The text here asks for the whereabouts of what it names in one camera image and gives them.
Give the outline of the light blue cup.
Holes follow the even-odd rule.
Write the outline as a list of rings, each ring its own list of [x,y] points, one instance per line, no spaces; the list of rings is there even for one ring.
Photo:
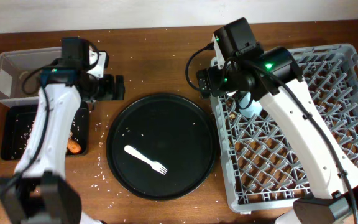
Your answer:
[[[251,118],[253,115],[259,115],[262,111],[262,106],[258,101],[251,99],[250,93],[242,93],[239,97],[239,112],[246,118]]]

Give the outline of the orange carrot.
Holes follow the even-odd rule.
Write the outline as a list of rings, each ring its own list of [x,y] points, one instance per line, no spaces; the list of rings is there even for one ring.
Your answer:
[[[72,154],[79,154],[81,152],[81,146],[72,139],[68,140],[67,149]]]

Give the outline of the white plastic fork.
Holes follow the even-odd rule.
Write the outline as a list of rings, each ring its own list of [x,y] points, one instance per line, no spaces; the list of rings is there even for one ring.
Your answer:
[[[162,175],[166,175],[168,172],[168,169],[163,166],[161,163],[157,162],[157,161],[152,161],[149,158],[147,158],[146,156],[144,156],[142,153],[140,153],[137,149],[135,149],[134,147],[130,146],[130,145],[126,145],[124,146],[124,151],[134,157],[136,157],[137,159],[140,159],[141,161],[145,162],[146,164],[148,164],[154,171],[158,172],[159,174]]]

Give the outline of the rice and peanut leftovers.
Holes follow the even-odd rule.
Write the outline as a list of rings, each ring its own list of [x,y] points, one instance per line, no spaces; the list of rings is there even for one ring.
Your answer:
[[[19,149],[26,148],[26,146],[29,142],[29,138],[30,138],[30,134],[31,134],[33,126],[34,126],[34,122],[32,122],[31,125],[28,125],[27,126],[28,130],[26,130],[25,133],[21,135],[21,139],[24,140],[24,143],[21,143],[21,146]],[[73,137],[73,133],[72,133],[72,131],[70,131],[68,139],[72,139],[72,137]]]

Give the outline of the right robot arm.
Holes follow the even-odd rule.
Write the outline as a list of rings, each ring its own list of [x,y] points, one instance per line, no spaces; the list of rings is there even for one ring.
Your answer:
[[[353,46],[265,51],[241,18],[213,34],[196,74],[211,100],[229,207],[288,207],[277,223],[358,216],[358,58]]]

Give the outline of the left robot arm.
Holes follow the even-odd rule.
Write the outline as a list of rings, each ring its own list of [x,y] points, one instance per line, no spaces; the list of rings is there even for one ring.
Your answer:
[[[83,101],[123,100],[124,78],[104,74],[109,55],[79,37],[62,39],[61,56],[35,69],[39,102],[29,142],[12,177],[0,177],[11,223],[98,223],[65,180],[71,124]]]

